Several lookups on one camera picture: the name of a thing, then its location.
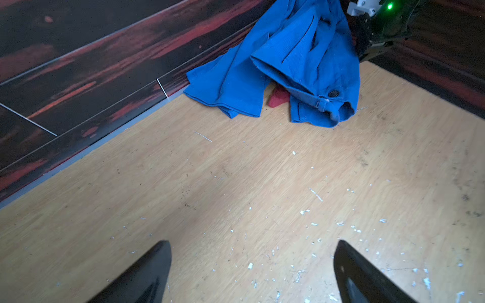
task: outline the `blue fabric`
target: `blue fabric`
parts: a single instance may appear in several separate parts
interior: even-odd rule
[[[259,117],[274,80],[291,94],[291,121],[334,127],[355,114],[359,60],[340,0],[277,0],[244,41],[187,73],[185,94],[230,118]]]

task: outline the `red and black backdrop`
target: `red and black backdrop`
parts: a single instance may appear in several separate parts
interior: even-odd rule
[[[484,1],[432,0],[373,62],[484,116]],[[0,0],[0,201],[187,85],[273,2]]]

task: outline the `white plastic part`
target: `white plastic part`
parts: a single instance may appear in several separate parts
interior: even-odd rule
[[[351,16],[363,15],[365,13],[373,16],[381,8],[380,0],[357,0],[357,3],[350,2],[347,13]]]

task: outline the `red cloth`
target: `red cloth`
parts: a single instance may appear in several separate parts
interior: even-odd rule
[[[271,93],[268,105],[272,108],[280,106],[283,103],[290,101],[290,93],[283,86],[277,84],[273,93]]]

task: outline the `button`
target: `button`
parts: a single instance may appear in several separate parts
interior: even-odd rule
[[[331,91],[328,96],[330,98],[335,98],[335,97],[338,97],[340,95],[339,91]]]

